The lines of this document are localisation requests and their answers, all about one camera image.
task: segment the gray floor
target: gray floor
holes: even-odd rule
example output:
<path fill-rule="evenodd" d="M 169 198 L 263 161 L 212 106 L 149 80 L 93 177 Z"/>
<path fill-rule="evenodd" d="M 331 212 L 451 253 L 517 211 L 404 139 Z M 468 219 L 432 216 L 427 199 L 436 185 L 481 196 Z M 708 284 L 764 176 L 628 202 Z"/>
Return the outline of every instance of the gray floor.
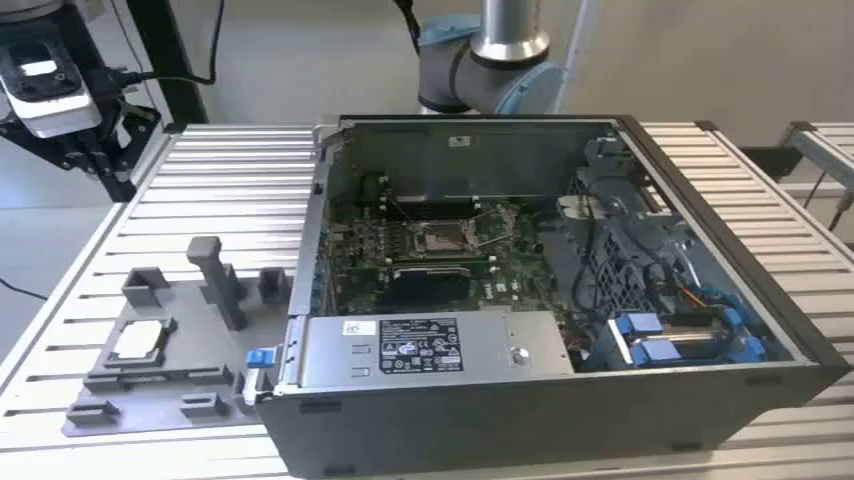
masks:
<path fill-rule="evenodd" d="M 106 214 L 109 200 L 81 172 L 62 172 L 0 143 L 0 276 L 50 293 Z M 41 301 L 0 288 L 0 359 L 14 345 Z"/>

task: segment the metal table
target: metal table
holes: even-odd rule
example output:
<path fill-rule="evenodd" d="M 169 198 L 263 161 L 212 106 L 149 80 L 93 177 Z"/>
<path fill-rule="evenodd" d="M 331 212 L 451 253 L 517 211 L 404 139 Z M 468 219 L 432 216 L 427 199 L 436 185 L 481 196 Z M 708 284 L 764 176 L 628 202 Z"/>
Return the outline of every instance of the metal table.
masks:
<path fill-rule="evenodd" d="M 854 123 L 792 122 L 780 145 L 796 148 L 846 190 L 854 190 Z"/>
<path fill-rule="evenodd" d="M 854 258 L 716 131 L 644 127 L 818 328 L 854 362 Z M 29 478 L 271 478 L 287 469 L 263 426 L 65 438 L 132 267 L 200 278 L 189 238 L 218 235 L 240 275 L 292 268 L 312 173 L 308 127 L 190 126 L 164 136 L 140 194 L 110 210 L 6 362 L 0 472 Z M 794 479 L 854 475 L 854 374 L 803 408 L 762 415 L 714 452 L 407 475 L 437 478 Z"/>

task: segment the blue latch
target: blue latch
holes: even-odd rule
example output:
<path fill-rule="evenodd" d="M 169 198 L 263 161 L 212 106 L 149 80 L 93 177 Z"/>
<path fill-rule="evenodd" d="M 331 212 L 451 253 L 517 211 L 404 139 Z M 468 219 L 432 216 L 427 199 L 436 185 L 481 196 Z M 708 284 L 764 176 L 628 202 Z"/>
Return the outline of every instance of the blue latch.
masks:
<path fill-rule="evenodd" d="M 744 324 L 742 322 L 742 316 L 738 314 L 738 311 L 734 308 L 726 308 L 723 310 L 723 320 L 735 330 L 738 330 Z"/>
<path fill-rule="evenodd" d="M 735 363 L 759 363 L 764 360 L 762 341 L 752 335 L 739 337 L 730 347 L 728 359 Z"/>
<path fill-rule="evenodd" d="M 246 368 L 272 368 L 276 365 L 276 349 L 257 348 L 245 353 Z"/>
<path fill-rule="evenodd" d="M 616 318 L 616 326 L 623 335 L 655 335 L 663 330 L 661 321 L 653 313 L 623 313 Z"/>
<path fill-rule="evenodd" d="M 631 346 L 631 360 L 637 367 L 656 366 L 682 360 L 682 355 L 669 340 L 645 340 Z"/>

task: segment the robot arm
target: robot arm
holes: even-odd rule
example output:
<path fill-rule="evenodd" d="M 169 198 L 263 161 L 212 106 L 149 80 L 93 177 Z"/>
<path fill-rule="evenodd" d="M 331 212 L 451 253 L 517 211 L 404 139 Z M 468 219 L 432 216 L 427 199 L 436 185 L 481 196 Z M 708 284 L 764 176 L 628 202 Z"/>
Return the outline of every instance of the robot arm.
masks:
<path fill-rule="evenodd" d="M 543 114 L 563 68 L 548 57 L 539 0 L 483 0 L 481 14 L 424 23 L 419 38 L 423 113 Z"/>
<path fill-rule="evenodd" d="M 128 177 L 158 112 L 130 105 L 138 74 L 109 68 L 77 7 L 62 0 L 0 2 L 0 85 L 10 113 L 0 136 L 62 170 L 96 175 L 110 199 L 136 193 Z M 118 142 L 118 126 L 129 143 Z"/>

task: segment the power supply label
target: power supply label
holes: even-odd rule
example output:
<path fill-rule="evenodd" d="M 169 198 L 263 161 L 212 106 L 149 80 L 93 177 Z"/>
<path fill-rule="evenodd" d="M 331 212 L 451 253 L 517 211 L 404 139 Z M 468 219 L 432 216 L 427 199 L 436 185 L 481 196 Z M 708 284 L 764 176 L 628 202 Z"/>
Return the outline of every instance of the power supply label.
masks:
<path fill-rule="evenodd" d="M 455 318 L 380 320 L 379 345 L 383 373 L 463 371 Z"/>

